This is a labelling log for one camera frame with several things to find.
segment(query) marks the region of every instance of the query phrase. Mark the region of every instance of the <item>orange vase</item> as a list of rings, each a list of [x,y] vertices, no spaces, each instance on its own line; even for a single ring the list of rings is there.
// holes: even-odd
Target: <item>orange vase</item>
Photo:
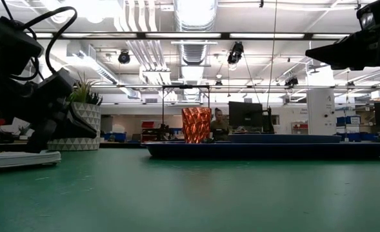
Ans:
[[[183,133],[186,143],[200,143],[210,135],[211,109],[205,107],[184,108]]]

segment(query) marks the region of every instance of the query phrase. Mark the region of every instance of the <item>green table surface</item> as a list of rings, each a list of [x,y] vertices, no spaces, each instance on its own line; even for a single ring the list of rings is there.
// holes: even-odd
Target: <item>green table surface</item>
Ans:
[[[380,160],[149,158],[0,172],[0,231],[380,231]]]

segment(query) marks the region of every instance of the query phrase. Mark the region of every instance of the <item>person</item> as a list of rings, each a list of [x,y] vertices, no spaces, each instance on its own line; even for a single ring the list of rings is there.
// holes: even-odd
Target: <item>person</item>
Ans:
[[[213,133],[213,138],[216,141],[228,141],[228,133],[230,126],[223,120],[223,112],[215,109],[215,120],[211,122],[210,131]]]

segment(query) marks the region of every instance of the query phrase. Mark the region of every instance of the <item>ceiling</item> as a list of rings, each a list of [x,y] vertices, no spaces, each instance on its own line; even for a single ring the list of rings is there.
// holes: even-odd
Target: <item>ceiling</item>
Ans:
[[[105,19],[101,23],[90,23],[84,15],[80,15],[77,21],[67,30],[67,32],[116,32],[114,27],[113,5],[117,5],[117,0],[96,0],[104,11]],[[15,19],[27,22],[39,14],[43,14],[47,9],[42,8],[42,1],[7,1]],[[290,32],[290,33],[343,33],[349,34],[360,30],[356,11],[356,0],[280,0],[275,10],[275,0],[265,0],[263,8],[259,8],[257,2],[249,0],[218,0],[217,15],[215,18],[214,31],[216,32]],[[361,1],[363,5],[372,1]],[[159,31],[174,31],[174,12],[169,10],[173,6],[172,0],[155,1],[155,21]],[[340,10],[326,11],[324,8]],[[90,7],[89,14],[95,14],[94,7]],[[0,16],[6,12],[0,3]],[[55,24],[51,21],[43,21],[33,27],[36,32],[56,32],[62,24]],[[142,84],[139,78],[140,64],[133,54],[129,64],[119,64],[117,61],[121,50],[128,50],[126,41],[120,40],[87,40],[79,41],[82,46],[92,45],[97,52],[97,60],[103,63],[109,70],[117,75],[117,78],[127,84]],[[251,80],[257,85],[268,86],[270,79],[272,84],[284,84],[288,77],[287,71],[291,75],[297,76],[300,85],[306,84],[306,66],[303,62],[311,62],[305,57],[306,49],[316,48],[332,44],[332,41],[242,41],[245,56],[237,64],[237,69],[229,71],[226,63],[226,56],[234,44],[234,41],[217,41],[217,44],[210,45],[207,55],[207,67],[203,73],[203,84],[215,84],[216,75],[221,74],[224,85],[246,85],[251,84]],[[161,40],[161,48],[167,67],[171,73],[172,81],[181,77],[181,60],[178,47],[172,45],[169,40]],[[65,46],[55,46],[52,53],[61,64],[66,64]],[[93,69],[85,66],[71,66],[74,74],[84,73],[88,79],[101,79]],[[334,71],[335,84],[344,85],[348,80],[355,79],[362,75],[373,74],[380,68],[365,68],[363,71]],[[380,75],[365,79],[358,83],[360,85],[380,84]],[[123,94],[119,90],[100,90],[102,93]],[[369,93],[371,90],[359,91]]]

